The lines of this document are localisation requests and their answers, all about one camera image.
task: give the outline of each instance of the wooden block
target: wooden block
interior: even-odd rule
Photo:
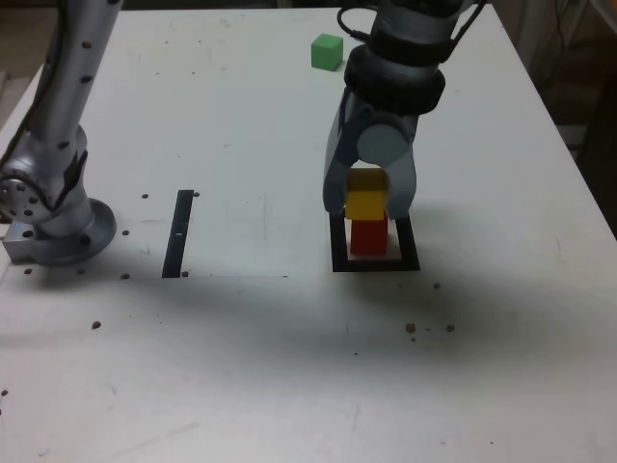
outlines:
[[[347,176],[345,217],[381,220],[388,198],[388,177],[382,169],[352,169]]]
[[[388,216],[382,209],[382,220],[352,220],[352,256],[385,256],[388,249]]]
[[[343,61],[343,39],[322,34],[310,45],[310,65],[324,70],[337,70]]]

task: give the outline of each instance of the green cube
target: green cube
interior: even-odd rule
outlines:
[[[310,45],[310,65],[314,68],[337,70],[343,61],[343,39],[322,34]]]

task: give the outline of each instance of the red cube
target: red cube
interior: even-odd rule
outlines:
[[[351,248],[353,256],[385,256],[388,248],[388,216],[383,220],[352,220]]]

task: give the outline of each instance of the cable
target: cable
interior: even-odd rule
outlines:
[[[456,45],[458,45],[459,41],[461,41],[461,39],[463,38],[465,33],[471,27],[471,24],[473,24],[473,21],[475,21],[475,19],[480,16],[480,13],[482,13],[482,9],[484,7],[486,7],[486,4],[488,3],[488,1],[489,0],[479,0],[477,2],[478,6],[475,7],[475,10],[473,11],[471,16],[469,17],[468,21],[463,25],[463,27],[461,27],[461,30],[456,35],[456,38],[454,39],[454,47],[456,47]]]
[[[52,61],[53,68],[49,72],[49,78],[47,79],[47,82],[45,82],[44,87],[40,90],[40,92],[38,92],[37,95],[35,95],[35,99],[30,105],[30,109],[28,109],[28,112],[26,113],[23,120],[21,121],[21,124],[17,128],[17,132],[15,133],[15,135],[12,137],[11,141],[9,142],[9,145],[7,146],[7,150],[2,155],[2,158],[0,158],[0,169],[2,169],[2,167],[6,164],[6,162],[9,160],[9,158],[13,154],[13,151],[17,145],[17,142],[19,142],[19,139],[23,135],[23,132],[27,129],[30,123],[30,120],[32,119],[32,115],[35,113],[37,109],[39,109],[40,104],[47,96],[47,92],[49,91],[49,88],[51,87],[51,83],[53,82],[54,77],[56,75],[56,71],[58,70],[58,65],[60,62],[60,57],[62,56],[62,48],[63,48],[63,44],[65,41],[65,34],[66,34],[66,28],[67,28],[67,11],[66,11],[63,0],[56,0],[56,9],[58,10],[58,43],[56,46],[56,56],[54,57],[54,60]]]
[[[371,10],[372,12],[376,12],[377,11],[377,7],[374,6],[374,5],[362,5],[362,6],[361,5],[354,5],[354,6],[351,6],[351,7],[342,7],[338,11],[338,14],[336,15],[336,22],[338,22],[338,25],[340,26],[340,28],[343,31],[345,31],[347,34],[349,34],[353,39],[356,39],[357,41],[367,42],[370,39],[370,35],[369,34],[367,34],[366,32],[356,31],[356,30],[350,29],[343,22],[343,14],[345,14],[349,10],[355,10],[356,8],[362,9],[362,10]]]
[[[552,0],[552,4],[555,9],[555,21],[557,23],[557,35],[559,36],[559,42],[561,43],[561,49],[565,51],[566,49],[566,40],[563,37],[563,30],[561,28],[561,13],[559,12],[559,4],[560,0]]]

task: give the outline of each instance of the black tape strip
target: black tape strip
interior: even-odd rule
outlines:
[[[167,242],[162,278],[180,278],[192,205],[193,190],[179,190],[175,199],[174,219],[170,239]]]

